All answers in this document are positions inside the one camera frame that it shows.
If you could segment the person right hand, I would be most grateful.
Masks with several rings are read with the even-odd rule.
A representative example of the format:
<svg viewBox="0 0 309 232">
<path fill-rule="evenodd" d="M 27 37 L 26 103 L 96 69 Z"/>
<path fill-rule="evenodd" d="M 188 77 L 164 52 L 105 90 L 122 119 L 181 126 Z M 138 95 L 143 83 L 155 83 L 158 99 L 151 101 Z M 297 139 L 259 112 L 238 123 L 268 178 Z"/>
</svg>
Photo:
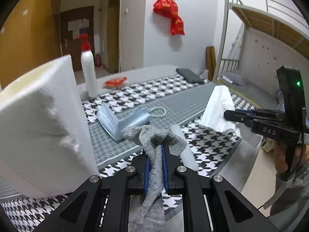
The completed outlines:
<svg viewBox="0 0 309 232">
<path fill-rule="evenodd" d="M 288 165 L 285 162 L 285 148 L 284 143 L 275 142 L 274 144 L 274 165 L 277 173 L 284 173 L 288 169 Z M 308 162 L 308 145 L 305 145 L 305 150 L 302 153 L 299 168 L 304 166 Z"/>
</svg>

